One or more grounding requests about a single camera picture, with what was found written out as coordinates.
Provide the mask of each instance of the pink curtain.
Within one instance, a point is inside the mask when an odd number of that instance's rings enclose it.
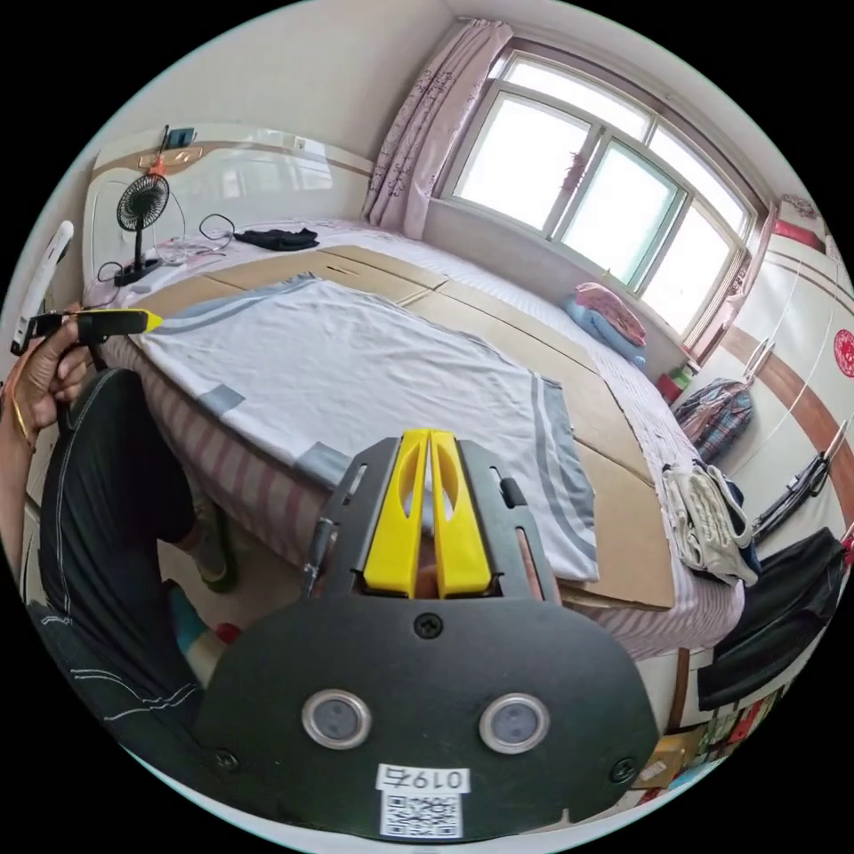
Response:
[[[371,225],[421,239],[439,173],[512,35],[500,21],[470,21],[418,77],[376,160],[362,209]]]
[[[778,205],[772,202],[768,210],[768,217],[762,225],[756,252],[753,255],[747,255],[738,273],[736,273],[732,283],[729,285],[727,295],[724,297],[721,307],[715,311],[712,320],[697,339],[697,342],[691,347],[691,355],[700,364],[703,364],[718,346],[723,336],[729,331],[729,328],[735,321],[741,307],[745,304],[747,295],[750,293],[753,282],[759,275],[762,262],[765,260],[765,252],[768,249],[768,243],[774,232],[774,223],[777,221],[778,210]]]
[[[756,247],[756,252],[752,258],[748,257],[745,265],[738,271],[738,275],[729,289],[727,298],[723,301],[722,308],[724,309],[721,320],[724,329],[729,329],[732,326],[733,320],[745,304],[747,295],[753,287],[753,282],[759,275],[759,270],[765,261],[765,252],[768,249],[768,243],[771,240],[771,235],[774,233],[774,223],[777,221],[777,212],[779,208],[775,202],[771,202],[768,210],[768,218],[762,225],[762,232],[759,236],[759,245]]]

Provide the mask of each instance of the window sill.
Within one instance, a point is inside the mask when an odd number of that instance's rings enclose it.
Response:
[[[678,347],[685,354],[686,360],[690,359],[690,354],[685,349],[682,339],[677,335],[673,328],[668,326],[645,302],[641,302],[640,300],[638,300],[633,294],[630,294],[620,285],[615,285],[612,282],[608,281],[607,272],[603,270],[602,267],[600,267],[598,264],[595,264],[594,262],[590,261],[590,259],[584,258],[582,255],[579,255],[568,247],[555,244],[551,240],[546,240],[545,238],[538,236],[532,231],[528,231],[522,225],[516,225],[515,223],[509,220],[505,220],[502,216],[496,216],[490,213],[489,211],[482,210],[481,208],[475,205],[466,204],[465,202],[459,201],[458,199],[448,197],[435,197],[431,199],[430,204],[448,208],[450,210],[459,211],[470,216],[475,216],[478,219],[484,220],[486,222],[491,222],[498,228],[510,231],[521,238],[525,238],[532,245],[544,248],[548,252],[557,255],[563,261],[570,263],[578,269],[582,270],[593,280],[600,283],[601,285],[604,285],[609,290],[613,291],[613,293],[617,294],[617,296],[619,296],[625,302],[625,304],[635,314],[638,315],[639,318],[649,323],[651,326],[654,326],[655,329],[661,335],[666,337],[668,341]]]

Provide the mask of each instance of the black pants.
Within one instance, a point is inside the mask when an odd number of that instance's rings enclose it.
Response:
[[[44,484],[39,563],[51,614],[40,622],[69,627],[56,629],[61,649],[83,644],[104,662],[68,662],[104,721],[166,704],[191,723],[198,698],[176,701],[200,691],[173,635],[157,559],[158,539],[180,542],[193,527],[189,484],[137,374],[99,374],[72,417]]]
[[[29,606],[90,711],[131,753],[186,786],[265,818],[274,794],[231,775],[195,736],[203,690],[178,648],[157,540],[195,523],[189,484],[142,383],[109,370],[77,402],[47,472],[39,559],[49,606]]]
[[[697,671],[701,711],[736,703],[779,676],[836,611],[845,550],[828,528],[762,562],[738,625]]]

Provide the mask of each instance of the black trousers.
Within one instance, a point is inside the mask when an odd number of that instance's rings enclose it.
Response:
[[[71,678],[102,720],[123,728],[152,709],[191,725],[201,691],[174,638],[157,559],[158,539],[180,542],[193,527],[189,484],[137,374],[98,374],[72,419],[44,484],[39,564],[50,608],[38,622],[53,624],[63,656],[77,650]],[[101,666],[80,666],[88,653]]]
[[[827,626],[839,601],[845,550],[822,528],[762,562],[733,631],[697,671],[702,711],[736,703],[779,676]]]

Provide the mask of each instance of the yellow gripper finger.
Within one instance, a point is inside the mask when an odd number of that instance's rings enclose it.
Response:
[[[365,562],[364,578],[369,590],[415,597],[429,439],[427,430],[403,434]],[[407,514],[410,494],[412,503]]]
[[[486,592],[492,572],[454,434],[431,431],[430,448],[439,596]],[[450,518],[446,518],[445,495],[451,504]]]

